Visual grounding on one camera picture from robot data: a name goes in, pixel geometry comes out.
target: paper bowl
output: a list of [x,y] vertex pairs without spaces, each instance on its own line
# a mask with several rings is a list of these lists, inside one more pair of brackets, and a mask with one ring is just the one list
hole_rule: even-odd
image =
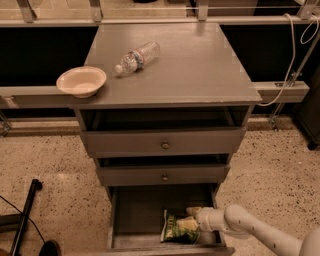
[[63,73],[57,80],[60,91],[77,98],[94,95],[107,80],[106,73],[96,67],[78,67]]

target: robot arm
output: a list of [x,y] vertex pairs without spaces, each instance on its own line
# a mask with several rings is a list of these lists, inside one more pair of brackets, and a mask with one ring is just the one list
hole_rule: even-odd
[[320,228],[302,242],[258,220],[239,205],[230,205],[224,211],[214,208],[188,208],[187,211],[196,217],[203,231],[218,230],[236,238],[252,235],[278,256],[320,255]]

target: drawer knob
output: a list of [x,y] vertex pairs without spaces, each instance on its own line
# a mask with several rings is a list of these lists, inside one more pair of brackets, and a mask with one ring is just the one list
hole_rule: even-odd
[[162,180],[163,181],[168,181],[168,175],[167,174],[163,174],[162,175]]
[[162,148],[163,149],[169,149],[170,148],[169,143],[167,141],[162,142]]

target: black stand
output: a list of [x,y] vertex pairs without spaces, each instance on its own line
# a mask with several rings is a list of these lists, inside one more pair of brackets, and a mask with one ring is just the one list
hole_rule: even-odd
[[42,183],[33,179],[29,193],[24,204],[23,212],[21,214],[11,214],[0,216],[0,232],[8,232],[16,230],[16,235],[13,240],[10,255],[19,256],[19,250],[23,239],[24,232],[29,219],[29,214],[32,208],[33,199],[36,191],[42,189]]

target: snack bag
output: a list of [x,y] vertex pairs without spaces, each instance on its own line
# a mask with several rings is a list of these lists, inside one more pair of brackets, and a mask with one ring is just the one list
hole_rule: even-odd
[[192,216],[183,218],[164,210],[164,221],[161,242],[193,244],[200,236],[199,225]]

